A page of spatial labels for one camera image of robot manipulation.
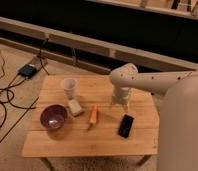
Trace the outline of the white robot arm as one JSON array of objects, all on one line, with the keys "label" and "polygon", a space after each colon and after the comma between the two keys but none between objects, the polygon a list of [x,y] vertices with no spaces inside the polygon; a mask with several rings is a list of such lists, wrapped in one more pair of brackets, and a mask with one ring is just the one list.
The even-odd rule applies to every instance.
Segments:
[{"label": "white robot arm", "polygon": [[163,96],[157,171],[198,171],[198,71],[140,73],[128,63],[109,79],[117,100],[127,101],[132,88]]}]

